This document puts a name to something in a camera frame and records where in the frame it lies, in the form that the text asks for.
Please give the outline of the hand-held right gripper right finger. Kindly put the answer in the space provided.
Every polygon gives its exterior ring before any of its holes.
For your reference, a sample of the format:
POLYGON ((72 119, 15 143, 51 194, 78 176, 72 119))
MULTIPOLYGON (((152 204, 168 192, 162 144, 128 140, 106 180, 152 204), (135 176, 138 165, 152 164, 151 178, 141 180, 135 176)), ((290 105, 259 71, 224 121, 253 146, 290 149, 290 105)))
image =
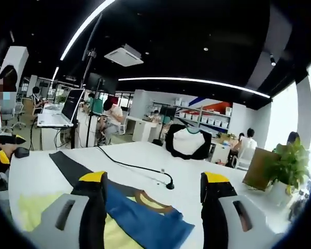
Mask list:
POLYGON ((201 174, 203 248, 272 248, 283 236, 269 227, 265 214, 238 195, 223 175, 201 174))

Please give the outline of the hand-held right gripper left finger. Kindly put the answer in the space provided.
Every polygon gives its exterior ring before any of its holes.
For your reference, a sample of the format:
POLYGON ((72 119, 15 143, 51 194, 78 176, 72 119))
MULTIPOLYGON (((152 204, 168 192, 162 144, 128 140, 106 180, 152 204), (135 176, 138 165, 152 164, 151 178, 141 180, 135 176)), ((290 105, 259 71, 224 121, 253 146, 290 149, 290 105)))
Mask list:
POLYGON ((107 173, 88 173, 42 212, 27 236, 37 248, 104 248, 106 198, 107 173))

